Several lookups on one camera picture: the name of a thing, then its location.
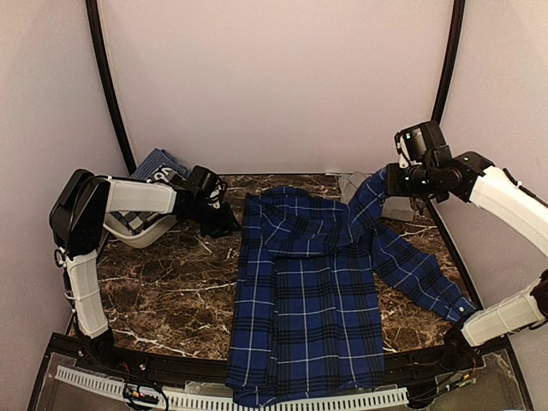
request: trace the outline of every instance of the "white wall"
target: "white wall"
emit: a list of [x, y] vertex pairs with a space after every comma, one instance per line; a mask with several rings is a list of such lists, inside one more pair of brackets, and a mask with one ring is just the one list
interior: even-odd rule
[[85, 2], [0, 2], [0, 409], [26, 409], [69, 305], [48, 214], [79, 167], [123, 174]]
[[[482, 153], [548, 199], [548, 3], [467, 2], [443, 129], [454, 154]], [[532, 282], [546, 259], [495, 217], [439, 206], [485, 305]], [[512, 338], [535, 409], [548, 409], [548, 327]]]
[[432, 112], [451, 0], [102, 1], [135, 156], [224, 173], [375, 170]]

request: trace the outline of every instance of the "gray cloth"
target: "gray cloth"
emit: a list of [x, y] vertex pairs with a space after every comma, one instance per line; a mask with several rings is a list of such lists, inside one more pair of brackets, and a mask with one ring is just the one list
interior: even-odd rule
[[[343, 174], [339, 178], [339, 187], [341, 188], [341, 202], [348, 204], [354, 197], [358, 187], [369, 177], [370, 174], [355, 171], [352, 174]], [[407, 197], [389, 197], [384, 202], [383, 213], [381, 217], [391, 218], [392, 220], [413, 221], [414, 210]]]

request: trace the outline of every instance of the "blue cloth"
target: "blue cloth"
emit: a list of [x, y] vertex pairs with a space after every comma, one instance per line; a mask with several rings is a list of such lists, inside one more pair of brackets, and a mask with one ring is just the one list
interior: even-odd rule
[[473, 305], [378, 221], [385, 169], [348, 205], [297, 188], [246, 198], [227, 385], [248, 407], [371, 388], [384, 373], [373, 272], [455, 322]]
[[[190, 170], [180, 165], [177, 159], [165, 150], [155, 148], [137, 170], [130, 176], [135, 180], [169, 183], [178, 179], [188, 179]], [[148, 211], [115, 211], [112, 216], [122, 223], [132, 235], [140, 234], [158, 220], [166, 217]]]
[[184, 178], [190, 176], [190, 170], [184, 165], [180, 165], [175, 157], [165, 150], [155, 148], [146, 156], [145, 160], [139, 164], [139, 167], [137, 167], [137, 170], [131, 175], [131, 178], [144, 181], [147, 178], [152, 177], [153, 173], [161, 167], [172, 169]]

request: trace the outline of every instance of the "black frame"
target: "black frame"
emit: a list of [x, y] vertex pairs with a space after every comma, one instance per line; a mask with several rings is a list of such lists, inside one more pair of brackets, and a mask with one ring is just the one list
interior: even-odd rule
[[112, 82], [112, 75], [110, 74], [109, 59], [104, 47], [103, 29], [101, 28], [101, 17], [99, 15], [97, 0], [86, 0], [86, 8], [97, 68], [101, 77], [101, 83], [103, 84], [104, 98], [106, 99], [106, 104], [109, 106], [110, 119], [116, 133], [116, 138], [118, 139], [120, 151], [122, 152], [123, 162], [126, 164], [128, 173], [133, 174], [137, 169], [137, 164], [129, 145], [126, 128], [123, 125], [122, 113], [120, 112], [114, 83]]
[[[98, 70], [103, 83], [104, 95], [107, 105], [109, 106], [110, 117], [116, 131], [116, 137], [118, 139], [120, 150], [122, 151], [124, 163], [126, 164], [128, 172], [131, 174], [135, 170], [136, 164], [129, 145], [128, 136], [123, 125], [122, 115], [116, 99], [114, 85], [112, 83], [98, 12], [98, 1], [86, 0], [86, 6], [93, 47], [95, 50], [95, 57], [97, 59]], [[450, 32], [444, 57], [444, 66], [440, 77], [436, 102], [432, 111], [432, 120], [436, 120], [438, 122], [441, 122], [442, 120], [445, 104], [449, 95], [450, 83], [455, 67], [456, 54], [462, 29], [464, 7], [465, 0], [454, 0]], [[468, 270], [464, 265], [464, 262], [458, 253], [456, 245], [452, 241], [450, 233], [445, 227], [443, 220], [432, 203], [429, 202], [426, 207], [431, 213], [435, 224], [438, 226], [439, 232], [449, 250], [451, 258], [455, 262], [456, 267], [462, 276], [471, 299], [479, 307], [482, 307], [480, 298]], [[432, 360], [432, 358], [438, 358], [442, 349], [443, 346], [437, 346], [405, 353], [386, 354], [384, 384], [399, 384], [402, 386], [407, 386], [408, 388], [420, 390], [424, 390], [425, 387], [431, 387], [435, 384], [435, 377], [440, 373], [445, 372], [445, 370], [439, 368], [438, 366], [428, 367], [422, 370], [416, 368], [412, 369], [408, 367], [408, 364], [412, 362], [428, 362], [429, 360]], [[523, 374], [521, 373], [521, 369], [508, 337], [503, 337], [497, 339], [495, 342], [485, 344], [481, 347], [480, 354], [488, 354], [493, 351], [498, 351], [499, 349], [507, 350], [518, 385], [520, 386], [520, 390], [523, 395], [525, 405], [527, 409], [533, 410], [533, 404], [531, 402]], [[79, 352], [82, 351], [84, 351], [84, 348], [76, 338], [67, 337], [56, 333], [51, 336], [50, 343], [40, 365], [38, 377], [34, 384], [33, 394], [29, 402], [28, 410], [34, 410], [34, 407], [37, 404], [39, 392], [44, 381], [45, 369], [49, 363], [51, 353], [55, 352], [73, 357], [76, 359], [78, 366], [95, 371], [103, 371], [98, 368], [97, 364], [93, 361], [88, 360], [86, 356], [80, 357]], [[227, 362], [223, 360], [196, 360], [171, 355], [148, 354], [125, 348], [115, 348], [115, 351], [124, 358], [132, 370], [138, 370], [139, 364], [146, 364], [146, 370], [140, 372], [138, 376], [147, 378], [159, 384], [184, 386], [188, 380], [192, 379], [198, 379], [204, 382], [223, 383], [226, 377]]]

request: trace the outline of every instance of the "white cable carrier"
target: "white cable carrier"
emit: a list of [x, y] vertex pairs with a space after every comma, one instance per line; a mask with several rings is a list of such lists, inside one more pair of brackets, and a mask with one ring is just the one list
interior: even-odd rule
[[[88, 374], [83, 371], [59, 366], [56, 379], [80, 387], [83, 390], [106, 396], [115, 400], [124, 401], [122, 397], [124, 383], [119, 379], [101, 377]], [[155, 391], [146, 394], [158, 397]], [[164, 394], [168, 397], [170, 410], [182, 411], [253, 411], [252, 408], [234, 404], [232, 398], [219, 396], [200, 396], [178, 392], [164, 388]], [[264, 411], [336, 411], [343, 410], [369, 410], [395, 407], [408, 404], [407, 388], [383, 390], [379, 392], [356, 394], [351, 396], [330, 396], [317, 399], [282, 402], [262, 408]], [[164, 399], [161, 398], [156, 409], [164, 409]]]

